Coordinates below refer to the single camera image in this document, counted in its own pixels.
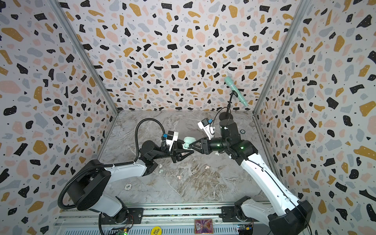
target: microphone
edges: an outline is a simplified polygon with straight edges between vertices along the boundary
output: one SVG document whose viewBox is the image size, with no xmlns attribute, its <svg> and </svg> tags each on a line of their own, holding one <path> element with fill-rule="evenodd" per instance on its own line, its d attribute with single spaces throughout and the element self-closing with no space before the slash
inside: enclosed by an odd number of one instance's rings
<svg viewBox="0 0 376 235">
<path fill-rule="evenodd" d="M 239 101 L 244 105 L 244 107 L 248 106 L 247 101 L 244 99 L 243 95 L 240 93 L 240 91 L 236 88 L 234 81 L 230 77 L 226 77 L 224 79 L 224 82 L 227 86 L 231 88 L 232 91 L 236 92 L 238 94 Z"/>
</svg>

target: marble floor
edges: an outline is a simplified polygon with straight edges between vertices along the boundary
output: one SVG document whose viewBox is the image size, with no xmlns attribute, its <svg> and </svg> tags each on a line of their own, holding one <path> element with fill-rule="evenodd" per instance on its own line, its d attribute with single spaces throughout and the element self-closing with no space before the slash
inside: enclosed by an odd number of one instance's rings
<svg viewBox="0 0 376 235">
<path fill-rule="evenodd" d="M 204 118 L 214 118 L 216 111 L 122 111 L 100 158 L 102 163 L 132 161 L 135 158 L 135 128 L 139 121 L 152 117 L 159 120 L 166 133 L 179 132 L 179 139 L 186 136 L 196 139 L 205 137 L 197 123 Z M 267 162 L 261 140 L 251 112 L 233 112 L 238 130 L 245 130 L 242 139 L 247 139 L 259 150 Z M 219 129 L 219 119 L 214 126 Z M 138 141 L 141 147 L 146 140 L 160 145 L 162 131 L 150 121 L 141 124 Z M 143 177 L 132 177 L 108 184 L 105 192 L 118 196 L 125 203 L 173 203 L 173 202 L 235 202 L 243 196 L 256 201 L 268 201 L 251 176 L 226 153 L 219 156 L 212 152 L 202 155 L 195 152 L 183 161 L 173 163 L 170 158 L 155 160 L 162 168 Z M 132 184 L 125 190 L 126 184 Z"/>
</svg>

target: terrazzo wall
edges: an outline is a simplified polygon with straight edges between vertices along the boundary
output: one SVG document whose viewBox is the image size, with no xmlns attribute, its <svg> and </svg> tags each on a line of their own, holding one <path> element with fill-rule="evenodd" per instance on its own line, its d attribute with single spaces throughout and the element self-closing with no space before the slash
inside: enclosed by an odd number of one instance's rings
<svg viewBox="0 0 376 235">
<path fill-rule="evenodd" d="M 314 234 L 376 234 L 376 1 L 313 1 L 257 112 Z"/>
<path fill-rule="evenodd" d="M 115 114 L 45 1 L 0 1 L 0 21 L 0 234 L 48 234 Z"/>
<path fill-rule="evenodd" d="M 61 7 L 120 110 L 214 110 L 232 75 L 253 110 L 296 0 L 95 1 Z"/>
</svg>

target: purple card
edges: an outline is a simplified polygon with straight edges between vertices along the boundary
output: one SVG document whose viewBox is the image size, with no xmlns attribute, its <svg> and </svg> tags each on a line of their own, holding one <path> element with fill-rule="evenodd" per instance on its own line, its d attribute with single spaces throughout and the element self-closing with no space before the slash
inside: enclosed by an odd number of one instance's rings
<svg viewBox="0 0 376 235">
<path fill-rule="evenodd" d="M 213 220 L 195 220 L 194 221 L 194 234 L 213 234 Z"/>
</svg>

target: metal corner post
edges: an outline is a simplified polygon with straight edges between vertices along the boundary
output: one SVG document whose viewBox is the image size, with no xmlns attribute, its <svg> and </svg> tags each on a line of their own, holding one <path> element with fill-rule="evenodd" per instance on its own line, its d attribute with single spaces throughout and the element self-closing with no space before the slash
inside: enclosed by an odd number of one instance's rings
<svg viewBox="0 0 376 235">
<path fill-rule="evenodd" d="M 300 1 L 298 9 L 296 10 L 295 15 L 294 15 L 294 19 L 291 22 L 291 27 L 289 28 L 289 30 L 287 32 L 285 41 L 283 42 L 283 44 L 281 46 L 281 49 L 280 49 L 280 51 L 277 55 L 276 61 L 273 64 L 273 67 L 272 67 L 272 69 L 271 69 L 271 71 L 268 75 L 268 78 L 266 79 L 265 84 L 264 84 L 264 88 L 261 91 L 259 99 L 256 103 L 255 109 L 253 110 L 254 114 L 258 113 L 259 110 L 261 109 L 262 104 L 263 104 L 262 101 L 265 99 L 265 97 L 266 97 L 266 95 L 269 91 L 268 87 L 270 87 L 270 85 L 273 81 L 273 78 L 276 75 L 278 68 L 279 68 L 279 66 L 281 65 L 281 63 L 284 59 L 284 55 L 286 54 L 286 52 L 289 48 L 289 45 L 293 41 L 295 33 L 300 26 L 300 22 L 302 21 L 304 14 L 307 11 L 308 7 L 310 6 L 311 2 L 312 2 L 312 0 L 301 0 Z"/>
<path fill-rule="evenodd" d="M 107 89 L 104 83 L 101 81 L 99 74 L 94 69 L 94 65 L 91 63 L 89 56 L 85 53 L 84 48 L 82 47 L 80 41 L 78 40 L 76 33 L 72 25 L 69 23 L 68 19 L 66 18 L 64 11 L 60 7 L 58 0 L 47 0 L 49 3 L 53 13 L 58 18 L 58 21 L 61 24 L 61 27 L 64 29 L 66 34 L 68 35 L 70 41 L 72 42 L 73 46 L 76 48 L 78 55 L 81 57 L 83 63 L 85 64 L 86 68 L 89 70 L 90 74 L 92 75 L 95 83 L 97 84 L 99 90 L 102 92 L 103 96 L 105 97 L 107 104 L 110 106 L 112 111 L 115 115 L 118 115 L 119 110 L 116 108 L 115 103 L 113 102 L 110 94 L 107 92 Z"/>
</svg>

